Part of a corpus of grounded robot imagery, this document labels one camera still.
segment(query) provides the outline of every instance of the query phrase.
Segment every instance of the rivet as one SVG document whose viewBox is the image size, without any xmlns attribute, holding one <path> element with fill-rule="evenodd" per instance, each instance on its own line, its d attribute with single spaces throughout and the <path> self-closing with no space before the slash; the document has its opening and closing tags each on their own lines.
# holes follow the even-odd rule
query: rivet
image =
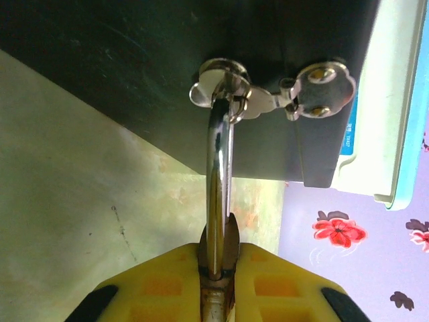
<svg viewBox="0 0 429 322">
<path fill-rule="evenodd" d="M 336 77 L 336 72 L 333 68 L 320 67 L 313 70 L 308 75 L 308 80 L 313 84 L 326 84 Z"/>
<path fill-rule="evenodd" d="M 310 113 L 311 113 L 311 115 L 313 117 L 323 117 L 323 116 L 325 116 L 329 112 L 330 112 L 330 108 L 329 107 L 327 107 L 327 106 L 318 106 L 318 107 L 313 108 Z"/>
</svg>

